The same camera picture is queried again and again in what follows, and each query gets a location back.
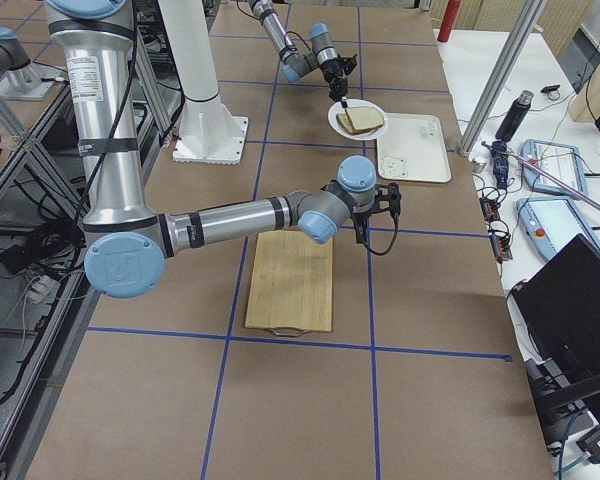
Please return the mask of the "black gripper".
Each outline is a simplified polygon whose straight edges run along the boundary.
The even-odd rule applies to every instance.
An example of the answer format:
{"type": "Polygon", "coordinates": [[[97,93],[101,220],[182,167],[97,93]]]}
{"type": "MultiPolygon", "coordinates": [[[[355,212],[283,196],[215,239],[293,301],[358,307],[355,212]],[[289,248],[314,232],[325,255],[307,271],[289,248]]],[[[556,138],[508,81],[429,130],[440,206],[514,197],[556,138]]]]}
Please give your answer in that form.
{"type": "Polygon", "coordinates": [[[340,100],[343,109],[348,108],[348,76],[343,76],[340,70],[339,60],[331,59],[322,63],[322,74],[325,82],[329,85],[329,97],[332,100],[340,100]]]}
{"type": "Polygon", "coordinates": [[[355,230],[356,243],[366,245],[368,241],[367,228],[372,212],[357,212],[352,214],[352,224],[355,230]]]}

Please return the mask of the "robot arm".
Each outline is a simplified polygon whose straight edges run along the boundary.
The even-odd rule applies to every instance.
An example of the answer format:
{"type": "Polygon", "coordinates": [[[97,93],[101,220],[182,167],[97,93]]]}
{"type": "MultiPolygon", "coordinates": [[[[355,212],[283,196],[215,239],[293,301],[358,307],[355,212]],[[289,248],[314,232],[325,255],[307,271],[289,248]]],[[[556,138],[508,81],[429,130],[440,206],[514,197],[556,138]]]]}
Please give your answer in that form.
{"type": "Polygon", "coordinates": [[[357,66],[357,56],[341,56],[324,23],[311,27],[308,34],[311,45],[306,54],[301,54],[291,39],[291,33],[282,25],[273,1],[252,0],[248,4],[253,16],[273,43],[287,81],[295,83],[309,73],[320,70],[329,86],[329,97],[347,108],[348,75],[357,66]]]}
{"type": "MultiPolygon", "coordinates": [[[[114,298],[142,295],[179,251],[252,233],[298,227],[323,244],[345,222],[364,223],[375,208],[373,165],[353,156],[318,194],[296,191],[178,215],[152,210],[130,100],[139,47],[133,3],[49,1],[45,8],[51,40],[66,57],[86,174],[78,208],[87,245],[84,270],[96,291],[114,298]]],[[[184,100],[177,158],[238,163],[248,121],[221,101],[202,5],[163,1],[159,9],[184,100]]]]}

